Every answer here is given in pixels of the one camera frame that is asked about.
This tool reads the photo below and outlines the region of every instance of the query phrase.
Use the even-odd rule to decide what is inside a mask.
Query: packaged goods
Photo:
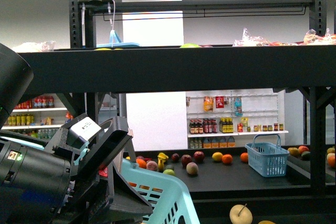
[[[215,137],[211,140],[211,148],[219,148],[219,142]]]
[[[235,98],[235,113],[236,116],[242,116],[243,115],[243,110],[241,109],[242,107],[242,97],[236,97]]]
[[[219,148],[226,148],[227,147],[227,141],[226,138],[223,136],[219,140]]]
[[[203,108],[204,111],[214,111],[214,100],[212,97],[204,97]]]
[[[242,123],[237,124],[237,132],[243,132],[243,124]]]
[[[216,108],[222,109],[224,108],[224,96],[217,96],[216,97]]]
[[[236,141],[235,141],[235,138],[233,136],[230,136],[227,139],[227,147],[236,147]]]
[[[303,43],[308,46],[314,45],[336,45],[336,34],[330,34],[330,29],[327,28],[323,37],[316,35],[314,29],[310,29],[304,36]]]
[[[48,117],[42,119],[41,125],[52,125],[53,124],[52,122],[53,122],[53,118],[48,116]]]
[[[268,47],[268,46],[297,46],[298,43],[270,42],[261,36],[251,36],[247,28],[244,28],[241,40],[235,40],[234,47]]]
[[[243,127],[247,127],[248,126],[248,118],[247,117],[241,118],[240,122],[243,124]]]
[[[203,141],[203,148],[211,148],[211,142],[207,137]]]
[[[185,102],[186,102],[187,107],[189,107],[190,106],[190,97],[186,97]]]
[[[48,52],[53,51],[55,41],[46,41],[41,43],[25,42],[17,47],[13,47],[15,52]]]
[[[224,96],[224,105],[228,105],[229,104],[229,97]]]

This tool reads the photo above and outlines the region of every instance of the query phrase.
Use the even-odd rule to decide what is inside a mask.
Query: plastic bag
[[[271,46],[271,42],[260,36],[251,36],[247,28],[244,28],[242,40],[235,40],[234,47],[263,47]]]
[[[13,47],[15,52],[48,52],[53,51],[55,41],[46,41],[41,43],[26,42],[17,47]]]
[[[314,29],[310,29],[304,36],[303,43],[308,46],[315,45],[336,45],[336,35],[330,34],[330,29],[327,28],[323,37],[316,35]]]
[[[214,99],[212,97],[204,97],[203,99],[204,111],[214,111]]]

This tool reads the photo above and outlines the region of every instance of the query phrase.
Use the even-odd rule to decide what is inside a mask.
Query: orange
[[[136,159],[136,162],[137,162],[137,164],[139,165],[140,168],[144,168],[144,169],[147,168],[147,163],[146,163],[145,160],[142,160],[142,159],[140,159],[140,158],[137,158],[137,159]]]
[[[244,163],[248,163],[248,154],[247,152],[244,152],[240,155],[240,160]]]
[[[231,156],[230,154],[225,154],[225,155],[223,155],[223,157],[222,157],[222,162],[223,162],[224,164],[226,164],[226,165],[231,164],[232,161],[233,161],[233,158],[232,158],[232,156]]]
[[[139,188],[144,189],[144,190],[149,190],[149,186],[143,186],[143,185],[141,185],[141,186],[139,186]]]
[[[128,184],[130,184],[130,186],[132,186],[132,187],[136,187],[137,186],[136,183],[132,183],[132,182],[128,182]]]
[[[330,167],[336,168],[335,156],[329,156],[329,158],[328,158],[328,164],[330,165]]]
[[[308,152],[309,151],[309,148],[304,146],[304,145],[301,145],[299,146],[299,153],[302,154],[303,152]]]

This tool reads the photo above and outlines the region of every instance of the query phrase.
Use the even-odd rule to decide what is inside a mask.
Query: red apple
[[[194,153],[194,159],[196,163],[202,163],[205,158],[205,155],[203,152],[195,152]]]
[[[299,146],[299,153],[302,154],[303,152],[308,152],[309,151],[309,148],[304,146],[304,145],[301,145]]]
[[[181,157],[181,162],[182,162],[183,168],[186,168],[187,164],[189,164],[192,161],[193,161],[193,158],[190,155],[183,155]]]
[[[173,155],[172,155],[172,161],[173,162],[177,162],[177,161],[179,161],[180,160],[180,156],[179,156],[179,154],[178,153],[174,153]]]

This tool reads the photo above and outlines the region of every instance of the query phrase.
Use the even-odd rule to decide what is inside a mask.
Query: plastic basket
[[[143,223],[199,224],[187,186],[178,178],[140,168],[123,159],[121,175],[153,207],[153,214],[143,217]]]
[[[109,43],[98,44],[97,47],[140,47],[140,44],[134,42],[122,42],[116,31],[111,30]]]
[[[278,136],[277,144],[255,143],[260,136]],[[281,138],[278,134],[259,134],[253,138],[253,143],[246,144],[248,164],[264,177],[280,177],[286,175],[287,157],[289,151],[281,148]]]

